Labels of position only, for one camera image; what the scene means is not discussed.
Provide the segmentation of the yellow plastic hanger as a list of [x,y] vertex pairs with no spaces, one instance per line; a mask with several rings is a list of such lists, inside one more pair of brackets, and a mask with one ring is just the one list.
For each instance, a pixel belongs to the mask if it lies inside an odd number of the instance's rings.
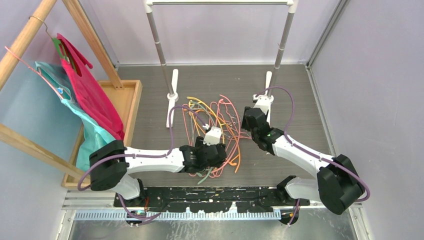
[[[195,100],[195,101],[200,101],[203,102],[202,100],[196,98],[196,97],[191,97],[188,96],[187,97],[188,101],[189,100]],[[209,105],[206,104],[205,102],[203,102],[205,104],[205,107],[209,110],[210,114],[212,115],[213,118],[213,122],[215,123],[216,127],[220,127],[222,130],[222,143],[224,144],[228,144],[230,141],[225,139],[224,133],[223,133],[223,127],[220,126],[220,121],[219,121],[219,117],[218,114],[220,114],[220,102],[215,102],[212,101]]]

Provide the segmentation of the orange plastic hanger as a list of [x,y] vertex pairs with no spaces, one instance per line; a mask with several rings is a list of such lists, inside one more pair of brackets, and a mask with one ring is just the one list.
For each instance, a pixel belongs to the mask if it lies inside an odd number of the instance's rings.
[[[226,160],[220,167],[209,167],[207,169],[209,178],[218,178],[222,175],[224,170],[229,167],[234,168],[234,173],[237,173],[241,165],[241,149],[240,139],[242,138],[241,132],[236,128],[236,123],[227,121],[220,112],[215,112],[208,108],[198,107],[194,110],[198,115],[204,113],[207,117],[207,121],[213,127],[219,127],[222,130],[221,142],[225,144],[225,151],[227,154]],[[203,136],[206,131],[202,128],[202,123],[198,120],[193,113],[188,110],[183,110],[183,120],[188,143],[194,144],[195,137]],[[190,128],[187,127],[188,117],[190,120]]]

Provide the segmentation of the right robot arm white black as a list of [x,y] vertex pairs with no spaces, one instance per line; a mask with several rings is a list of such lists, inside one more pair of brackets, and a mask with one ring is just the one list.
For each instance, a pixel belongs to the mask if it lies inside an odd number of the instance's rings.
[[312,200],[341,215],[353,203],[370,197],[369,188],[347,156],[323,154],[294,140],[283,130],[270,127],[267,114],[260,108],[245,107],[241,127],[250,132],[261,150],[296,164],[314,177],[284,179],[277,186],[281,204],[288,206],[296,199]]

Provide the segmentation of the mint green plastic hanger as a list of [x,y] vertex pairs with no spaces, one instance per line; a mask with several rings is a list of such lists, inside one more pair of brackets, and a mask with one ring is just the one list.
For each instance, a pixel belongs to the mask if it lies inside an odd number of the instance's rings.
[[[206,105],[203,102],[190,99],[187,105],[190,109],[192,109],[196,113],[205,112],[205,114],[207,115],[207,120],[206,120],[207,123],[210,126],[214,126],[214,127],[216,126],[215,123],[213,122],[212,115],[210,114],[209,110],[205,107]],[[200,132],[205,134],[205,130],[201,129],[201,127],[197,123],[197,117],[194,116],[191,112],[183,110],[183,119],[184,119],[185,125],[189,123],[189,127],[186,128],[186,134],[187,134],[188,143],[189,145],[192,146],[195,143],[195,137],[200,136]],[[202,177],[202,179],[197,183],[198,185],[200,185],[207,178],[210,178],[210,174],[212,170],[213,170],[212,168],[207,168],[205,170],[205,174],[190,173],[189,175],[191,177],[196,177],[196,176]]]

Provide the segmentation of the thick pink plastic hanger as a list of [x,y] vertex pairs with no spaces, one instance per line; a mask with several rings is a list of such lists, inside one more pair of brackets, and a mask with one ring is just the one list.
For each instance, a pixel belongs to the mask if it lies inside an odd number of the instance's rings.
[[226,145],[226,147],[225,147],[226,159],[225,159],[224,163],[220,167],[216,167],[214,170],[211,171],[210,176],[212,178],[218,178],[218,177],[220,177],[223,174],[225,168],[228,167],[228,166],[234,167],[234,172],[235,173],[239,170],[240,164],[237,164],[236,166],[231,166],[231,165],[228,164],[230,150],[227,147],[228,145],[226,143],[225,143],[225,145]]

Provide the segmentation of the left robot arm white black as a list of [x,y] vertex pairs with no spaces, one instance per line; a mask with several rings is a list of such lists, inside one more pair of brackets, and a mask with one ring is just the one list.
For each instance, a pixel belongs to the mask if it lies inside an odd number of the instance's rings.
[[170,172],[196,174],[207,168],[220,167],[226,160],[223,143],[205,144],[203,137],[196,138],[195,145],[183,145],[168,150],[142,150],[126,147],[121,140],[114,140],[89,156],[89,189],[113,191],[133,206],[141,206],[146,200],[142,180],[132,177],[143,172]]

